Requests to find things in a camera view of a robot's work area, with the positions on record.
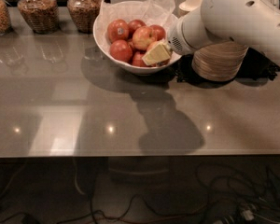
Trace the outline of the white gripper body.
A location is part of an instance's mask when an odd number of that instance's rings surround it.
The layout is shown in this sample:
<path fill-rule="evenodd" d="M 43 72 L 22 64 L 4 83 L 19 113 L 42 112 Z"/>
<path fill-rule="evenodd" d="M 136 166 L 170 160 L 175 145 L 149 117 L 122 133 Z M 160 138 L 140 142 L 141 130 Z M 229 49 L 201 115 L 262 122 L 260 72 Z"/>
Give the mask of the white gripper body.
<path fill-rule="evenodd" d="M 170 26 L 167 40 L 171 49 L 179 55 L 193 54 L 201 48 L 222 42 L 204 26 L 199 7 Z"/>

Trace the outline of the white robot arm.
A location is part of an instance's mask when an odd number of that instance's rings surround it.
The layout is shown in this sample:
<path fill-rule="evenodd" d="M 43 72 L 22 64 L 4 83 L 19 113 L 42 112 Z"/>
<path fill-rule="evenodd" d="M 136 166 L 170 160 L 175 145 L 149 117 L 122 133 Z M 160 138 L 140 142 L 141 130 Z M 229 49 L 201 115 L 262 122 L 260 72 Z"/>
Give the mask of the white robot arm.
<path fill-rule="evenodd" d="M 167 60 L 169 50 L 188 55 L 224 41 L 248 46 L 280 66 L 280 9 L 272 0 L 202 0 L 143 61 L 152 65 Z"/>

